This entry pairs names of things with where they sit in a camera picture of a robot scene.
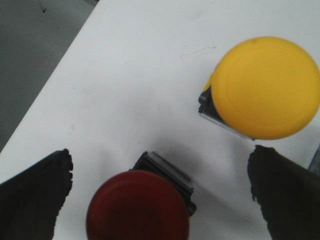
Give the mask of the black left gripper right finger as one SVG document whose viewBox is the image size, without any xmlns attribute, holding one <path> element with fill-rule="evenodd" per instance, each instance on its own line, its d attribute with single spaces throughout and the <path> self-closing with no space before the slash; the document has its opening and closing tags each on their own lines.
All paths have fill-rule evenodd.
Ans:
<svg viewBox="0 0 320 240">
<path fill-rule="evenodd" d="M 274 148 L 256 145 L 247 174 L 273 240 L 320 238 L 320 177 Z"/>
</svg>

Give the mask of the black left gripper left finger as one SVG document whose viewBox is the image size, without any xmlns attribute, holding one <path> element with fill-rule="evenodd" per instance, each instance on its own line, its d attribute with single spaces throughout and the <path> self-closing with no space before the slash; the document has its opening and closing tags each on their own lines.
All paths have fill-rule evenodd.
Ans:
<svg viewBox="0 0 320 240">
<path fill-rule="evenodd" d="M 73 185 L 67 149 L 46 156 L 0 185 L 0 238 L 51 240 Z"/>
</svg>

